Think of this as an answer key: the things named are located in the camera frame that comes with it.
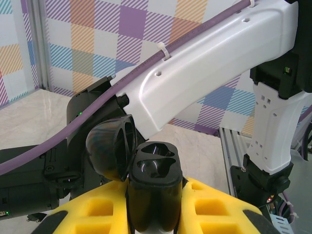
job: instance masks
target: marble floor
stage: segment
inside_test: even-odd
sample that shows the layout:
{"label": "marble floor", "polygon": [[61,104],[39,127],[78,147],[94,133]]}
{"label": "marble floor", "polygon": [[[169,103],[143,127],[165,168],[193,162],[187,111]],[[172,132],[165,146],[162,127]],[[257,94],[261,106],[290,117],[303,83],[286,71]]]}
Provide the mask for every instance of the marble floor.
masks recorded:
{"label": "marble floor", "polygon": [[[40,144],[66,125],[69,97],[38,90],[0,110],[0,149]],[[228,192],[219,138],[166,125],[150,140],[174,144],[184,176]],[[2,234],[30,234],[38,224],[26,217],[0,221]]]}

